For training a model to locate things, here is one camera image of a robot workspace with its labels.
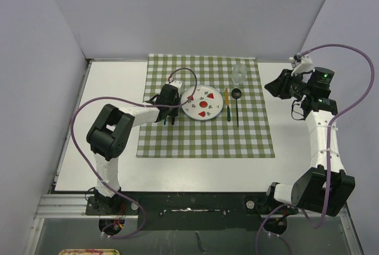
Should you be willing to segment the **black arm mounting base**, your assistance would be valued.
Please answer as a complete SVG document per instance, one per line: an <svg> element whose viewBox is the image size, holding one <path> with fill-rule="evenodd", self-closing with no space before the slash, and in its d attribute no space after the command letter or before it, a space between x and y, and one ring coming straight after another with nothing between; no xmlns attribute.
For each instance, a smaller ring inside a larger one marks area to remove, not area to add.
<svg viewBox="0 0 379 255"><path fill-rule="evenodd" d="M144 231L256 231L280 203L263 192L123 192L107 204L91 196L86 214L137 216Z"/></svg>

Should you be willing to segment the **black spoon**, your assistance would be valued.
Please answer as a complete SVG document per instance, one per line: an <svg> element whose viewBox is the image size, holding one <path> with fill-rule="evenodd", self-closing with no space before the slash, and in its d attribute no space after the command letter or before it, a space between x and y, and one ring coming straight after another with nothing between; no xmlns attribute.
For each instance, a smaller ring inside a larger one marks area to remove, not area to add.
<svg viewBox="0 0 379 255"><path fill-rule="evenodd" d="M242 91L239 88L232 90L232 98L236 101L236 124L239 127L239 107L238 100L242 97Z"/></svg>

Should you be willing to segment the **white plate with strawberries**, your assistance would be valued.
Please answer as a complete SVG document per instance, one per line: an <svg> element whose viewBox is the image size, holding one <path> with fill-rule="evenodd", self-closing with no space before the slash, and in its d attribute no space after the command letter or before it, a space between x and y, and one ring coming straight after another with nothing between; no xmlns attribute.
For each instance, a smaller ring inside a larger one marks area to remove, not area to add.
<svg viewBox="0 0 379 255"><path fill-rule="evenodd" d="M208 121L221 113L224 100L221 93L207 85L198 85L193 96L194 87L188 88L181 96L183 112L191 119L197 121Z"/></svg>

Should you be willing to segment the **green white checkered tablecloth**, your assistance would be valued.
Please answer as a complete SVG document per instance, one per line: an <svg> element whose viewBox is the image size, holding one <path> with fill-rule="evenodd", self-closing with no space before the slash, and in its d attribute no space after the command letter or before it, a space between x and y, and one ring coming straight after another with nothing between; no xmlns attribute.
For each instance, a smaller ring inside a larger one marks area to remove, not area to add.
<svg viewBox="0 0 379 255"><path fill-rule="evenodd" d="M255 58L184 56L150 54L147 62L144 100L158 94L169 75L183 82L183 89L207 85L222 95L233 89L232 69L236 64L248 68L240 86L239 127L236 124L236 101L230 98L231 121L226 106L208 121L197 121L179 111L174 125L171 119L140 126L137 157L151 158L273 158L275 156L261 77Z"/></svg>

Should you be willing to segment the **clear drinking glass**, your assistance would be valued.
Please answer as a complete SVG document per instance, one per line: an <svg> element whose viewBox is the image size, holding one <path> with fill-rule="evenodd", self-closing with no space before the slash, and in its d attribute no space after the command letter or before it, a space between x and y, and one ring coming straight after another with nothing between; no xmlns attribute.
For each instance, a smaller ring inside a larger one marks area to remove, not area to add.
<svg viewBox="0 0 379 255"><path fill-rule="evenodd" d="M246 79L248 68L245 64L236 64L232 69L232 85L234 87L240 86Z"/></svg>

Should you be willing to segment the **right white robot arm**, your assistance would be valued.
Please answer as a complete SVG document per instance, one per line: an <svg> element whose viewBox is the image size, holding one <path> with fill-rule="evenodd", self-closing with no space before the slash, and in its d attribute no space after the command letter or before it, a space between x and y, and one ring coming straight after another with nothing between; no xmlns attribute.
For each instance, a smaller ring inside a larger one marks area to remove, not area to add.
<svg viewBox="0 0 379 255"><path fill-rule="evenodd" d="M285 204L335 217L344 206L355 187L355 179L348 176L341 161L332 120L338 114L336 101L330 99L330 83L334 72L315 67L310 78L294 75L290 69L282 70L265 89L274 97L291 99L300 103L303 121L310 137L310 168L292 185L274 182L264 197L264 207L276 213Z"/></svg>

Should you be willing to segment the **green handled knife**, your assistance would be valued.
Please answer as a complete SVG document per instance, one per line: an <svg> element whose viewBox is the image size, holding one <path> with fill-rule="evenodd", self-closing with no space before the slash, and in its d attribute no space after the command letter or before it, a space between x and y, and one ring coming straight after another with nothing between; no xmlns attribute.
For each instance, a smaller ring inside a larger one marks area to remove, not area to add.
<svg viewBox="0 0 379 255"><path fill-rule="evenodd" d="M226 105L226 112L227 112L227 121L230 122L231 121L231 115L230 115L230 101L229 101L229 91L228 89L226 88L224 90L224 97L225 97L225 105Z"/></svg>

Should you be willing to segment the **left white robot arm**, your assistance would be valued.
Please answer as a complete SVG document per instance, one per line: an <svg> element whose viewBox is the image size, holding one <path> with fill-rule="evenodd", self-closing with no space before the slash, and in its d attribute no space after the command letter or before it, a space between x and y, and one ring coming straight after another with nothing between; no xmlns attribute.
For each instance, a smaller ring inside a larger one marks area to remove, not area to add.
<svg viewBox="0 0 379 255"><path fill-rule="evenodd" d="M118 181L118 158L124 151L131 129L143 124L159 122L170 116L178 116L181 101L181 81L165 84L160 94L150 98L142 106L117 108L106 104L90 128L86 141L96 160L100 178L94 192L95 201L107 214L116 213L121 206L117 195L121 191Z"/></svg>

